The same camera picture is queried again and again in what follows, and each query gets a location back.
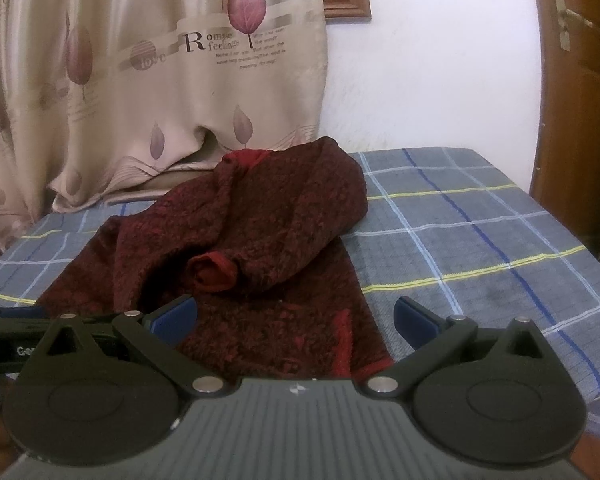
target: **white wall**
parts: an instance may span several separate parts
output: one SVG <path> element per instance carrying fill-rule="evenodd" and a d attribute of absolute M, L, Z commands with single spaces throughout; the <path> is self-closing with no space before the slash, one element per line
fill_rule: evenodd
<path fill-rule="evenodd" d="M 528 190 L 541 94 L 536 0 L 371 0 L 329 23 L 320 132 L 348 152 L 472 148 Z"/>

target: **blue plaid fabric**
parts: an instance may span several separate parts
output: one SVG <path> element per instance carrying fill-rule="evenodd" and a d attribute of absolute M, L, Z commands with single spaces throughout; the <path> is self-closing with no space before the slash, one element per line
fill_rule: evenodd
<path fill-rule="evenodd" d="M 589 431 L 600 436 L 600 264 L 589 251 L 471 150 L 352 156 L 369 211 L 343 240 L 392 357 L 411 352 L 393 325 L 399 296 L 482 326 L 528 316 L 589 402 Z M 35 303 L 109 216 L 149 205 L 46 216 L 0 259 L 0 306 Z"/>

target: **gray ribbed panel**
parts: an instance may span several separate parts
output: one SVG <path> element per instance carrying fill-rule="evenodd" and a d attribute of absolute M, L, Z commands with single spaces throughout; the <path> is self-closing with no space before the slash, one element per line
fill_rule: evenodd
<path fill-rule="evenodd" d="M 301 394 L 292 393 L 301 385 Z M 584 480 L 566 462 L 493 471 L 447 456 L 394 402 L 350 381 L 245 380 L 224 399 L 194 403 L 160 445 L 107 467 L 24 459 L 4 480 Z"/>

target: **wooden door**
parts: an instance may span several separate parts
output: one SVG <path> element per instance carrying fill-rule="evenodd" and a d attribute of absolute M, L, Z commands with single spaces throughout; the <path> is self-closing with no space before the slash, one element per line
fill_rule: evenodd
<path fill-rule="evenodd" d="M 600 250 L 600 0 L 538 0 L 542 119 L 531 195 Z"/>

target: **satin curtain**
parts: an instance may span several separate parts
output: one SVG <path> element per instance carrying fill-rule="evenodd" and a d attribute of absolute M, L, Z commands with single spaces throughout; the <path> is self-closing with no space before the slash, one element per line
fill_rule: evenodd
<path fill-rule="evenodd" d="M 0 248 L 191 154 L 313 140 L 325 78 L 322 0 L 0 0 Z"/>

